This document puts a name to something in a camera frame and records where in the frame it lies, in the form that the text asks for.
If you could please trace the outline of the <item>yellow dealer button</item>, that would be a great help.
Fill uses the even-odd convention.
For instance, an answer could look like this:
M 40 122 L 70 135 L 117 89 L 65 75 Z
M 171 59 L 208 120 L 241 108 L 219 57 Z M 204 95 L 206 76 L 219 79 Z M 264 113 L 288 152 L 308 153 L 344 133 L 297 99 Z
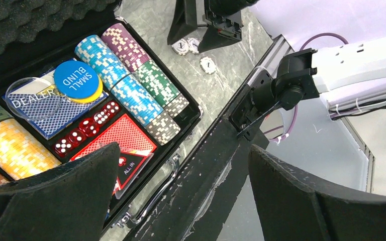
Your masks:
M 98 88 L 93 95 L 91 95 L 90 97 L 87 97 L 87 98 L 83 98 L 83 99 L 69 98 L 69 100 L 72 102 L 81 103 L 81 104 L 90 103 L 90 102 L 97 100 L 100 97 L 102 91 L 103 91 L 103 82 L 102 82 L 102 79 L 99 77 L 99 85 L 98 85 Z

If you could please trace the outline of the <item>white poker chip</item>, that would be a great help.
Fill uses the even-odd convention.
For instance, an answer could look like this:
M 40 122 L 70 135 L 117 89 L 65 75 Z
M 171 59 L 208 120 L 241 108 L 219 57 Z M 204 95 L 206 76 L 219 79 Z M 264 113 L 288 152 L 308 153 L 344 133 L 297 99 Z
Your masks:
M 215 62 L 207 56 L 200 59 L 200 67 L 206 74 L 214 74 L 217 69 Z
M 198 55 L 200 53 L 199 52 L 199 44 L 200 44 L 199 39 L 194 38 L 194 37 L 189 37 L 189 38 L 187 38 L 187 43 L 188 43 L 189 50 L 192 53 L 194 53 L 195 55 Z
M 189 45 L 186 39 L 176 41 L 171 47 L 177 55 L 184 56 L 189 53 Z

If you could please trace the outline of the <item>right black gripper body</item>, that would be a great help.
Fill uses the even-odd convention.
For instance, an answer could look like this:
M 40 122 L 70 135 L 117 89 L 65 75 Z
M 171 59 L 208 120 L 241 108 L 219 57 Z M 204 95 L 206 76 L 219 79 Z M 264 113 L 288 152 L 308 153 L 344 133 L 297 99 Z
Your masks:
M 241 11 L 257 1 L 196 1 L 198 27 L 205 28 L 203 42 L 240 42 Z

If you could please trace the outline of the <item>red triangle card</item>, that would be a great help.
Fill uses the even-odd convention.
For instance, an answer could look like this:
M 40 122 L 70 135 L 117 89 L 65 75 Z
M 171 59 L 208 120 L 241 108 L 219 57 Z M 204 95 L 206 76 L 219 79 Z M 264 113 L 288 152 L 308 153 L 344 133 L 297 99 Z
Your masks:
M 124 193 L 153 156 L 154 153 L 136 153 L 134 150 L 120 152 L 117 178 L 113 190 L 113 195 L 116 199 L 122 198 Z

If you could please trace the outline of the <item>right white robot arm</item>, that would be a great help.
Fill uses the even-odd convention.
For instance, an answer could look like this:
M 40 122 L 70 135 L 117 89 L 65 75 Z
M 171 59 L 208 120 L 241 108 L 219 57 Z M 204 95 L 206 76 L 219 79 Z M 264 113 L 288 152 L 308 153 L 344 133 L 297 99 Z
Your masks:
M 207 31 L 200 53 L 241 40 L 241 11 L 255 1 L 202 1 Z M 253 88 L 246 100 L 259 112 L 290 110 L 341 87 L 386 77 L 386 37 L 326 47 L 309 48 L 284 56 L 276 78 Z

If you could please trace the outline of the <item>black poker chip case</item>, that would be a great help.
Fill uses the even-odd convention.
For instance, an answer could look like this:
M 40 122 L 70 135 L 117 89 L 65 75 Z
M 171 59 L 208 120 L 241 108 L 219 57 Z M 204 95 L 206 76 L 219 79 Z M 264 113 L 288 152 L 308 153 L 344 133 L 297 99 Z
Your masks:
M 114 9 L 0 1 L 0 240 L 90 240 L 199 122 Z

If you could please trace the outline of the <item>blue dealer button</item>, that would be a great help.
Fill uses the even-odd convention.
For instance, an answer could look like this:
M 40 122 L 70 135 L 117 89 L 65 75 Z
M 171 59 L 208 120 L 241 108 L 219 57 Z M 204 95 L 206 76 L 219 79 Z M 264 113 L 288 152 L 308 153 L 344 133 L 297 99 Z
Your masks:
M 54 83 L 69 98 L 86 99 L 95 94 L 100 79 L 94 69 L 82 61 L 68 60 L 54 71 Z

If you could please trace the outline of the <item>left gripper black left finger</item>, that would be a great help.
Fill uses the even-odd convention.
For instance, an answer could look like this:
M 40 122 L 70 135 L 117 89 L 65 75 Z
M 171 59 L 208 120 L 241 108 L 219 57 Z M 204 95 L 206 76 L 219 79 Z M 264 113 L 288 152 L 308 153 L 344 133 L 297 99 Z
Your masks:
M 43 173 L 0 186 L 0 240 L 99 240 L 120 148 L 110 143 Z

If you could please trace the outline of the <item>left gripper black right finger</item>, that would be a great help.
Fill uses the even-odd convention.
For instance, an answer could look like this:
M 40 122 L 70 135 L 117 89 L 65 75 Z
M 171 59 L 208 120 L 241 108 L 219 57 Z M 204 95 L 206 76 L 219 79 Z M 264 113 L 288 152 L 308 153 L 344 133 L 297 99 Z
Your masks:
M 386 196 L 327 181 L 257 145 L 248 169 L 265 240 L 386 240 Z

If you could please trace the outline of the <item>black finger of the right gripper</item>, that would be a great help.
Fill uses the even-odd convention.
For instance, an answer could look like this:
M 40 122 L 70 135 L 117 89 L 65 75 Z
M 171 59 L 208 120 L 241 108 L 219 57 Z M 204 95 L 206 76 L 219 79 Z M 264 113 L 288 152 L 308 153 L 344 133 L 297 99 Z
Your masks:
M 173 45 L 198 28 L 196 0 L 176 0 L 167 44 Z
M 233 45 L 233 39 L 224 34 L 222 29 L 208 27 L 198 46 L 199 53 Z

